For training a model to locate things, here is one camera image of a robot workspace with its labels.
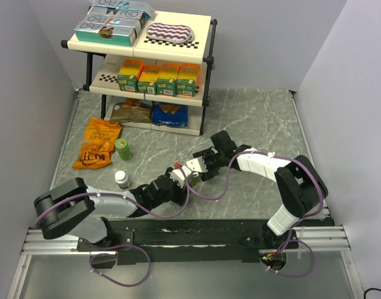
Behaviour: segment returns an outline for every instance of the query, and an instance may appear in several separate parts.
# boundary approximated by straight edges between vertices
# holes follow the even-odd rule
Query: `black cable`
[[[368,292],[370,291],[378,291],[378,292],[381,292],[381,289],[379,288],[368,288],[365,292],[364,292],[364,299],[366,299],[366,294],[368,294]]]

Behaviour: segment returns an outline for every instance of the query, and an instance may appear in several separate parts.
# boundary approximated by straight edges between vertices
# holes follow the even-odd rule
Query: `green can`
[[[126,139],[117,139],[115,142],[115,148],[117,149],[122,161],[128,161],[130,158],[132,158],[132,153]]]

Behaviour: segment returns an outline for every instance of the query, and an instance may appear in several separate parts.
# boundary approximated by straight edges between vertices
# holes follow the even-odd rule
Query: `shelving unit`
[[[192,42],[181,45],[149,39],[146,29],[154,22],[187,25],[192,28],[195,39]],[[155,126],[150,123],[123,123],[123,125],[173,133],[201,135],[203,134],[206,107],[209,105],[208,90],[210,87],[211,70],[214,64],[213,46],[217,23],[217,20],[211,20],[210,16],[156,11],[154,19],[146,22],[142,33],[132,47],[82,42],[78,40],[75,34],[70,40],[62,40],[61,46],[66,49],[87,53],[86,84],[83,86],[83,89],[102,94],[101,118],[104,118],[106,115],[107,95],[188,105],[188,126],[186,128]],[[210,46],[208,55],[205,57],[204,53],[210,26],[212,26]],[[92,82],[93,55],[103,56],[105,60]],[[121,91],[118,87],[117,75],[125,59],[130,57],[142,59],[146,64],[160,65],[163,61],[200,64],[200,79],[196,96],[187,97],[178,95],[176,97],[169,97],[165,95],[145,95],[143,93]]]

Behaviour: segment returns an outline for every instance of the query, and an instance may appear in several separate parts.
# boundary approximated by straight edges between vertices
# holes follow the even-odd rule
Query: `checkered pattern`
[[[116,76],[110,76],[110,75],[102,74],[100,76],[100,78],[99,78],[99,81],[110,82],[110,83],[117,83],[117,77]]]
[[[193,49],[198,49],[198,44],[199,42],[185,42],[184,44],[174,44],[172,42],[167,42],[166,40],[156,40],[156,39],[151,39],[149,37],[146,37],[146,39],[143,41],[146,44],[149,42],[151,44],[157,44],[157,45],[170,45],[172,47],[179,47],[179,48],[193,48]]]

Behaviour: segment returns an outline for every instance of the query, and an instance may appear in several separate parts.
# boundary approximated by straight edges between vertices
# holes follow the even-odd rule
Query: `yellow and green box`
[[[138,91],[140,93],[157,94],[156,82],[160,70],[161,67],[157,65],[145,65],[138,81]]]
[[[196,95],[199,72],[200,66],[198,64],[187,64],[183,62],[176,79],[176,93],[194,97]]]
[[[176,95],[176,78],[180,65],[164,62],[161,68],[157,79],[157,94],[174,97]]]
[[[127,59],[118,73],[117,81],[120,90],[138,92],[138,79],[142,73],[144,62],[136,59]]]

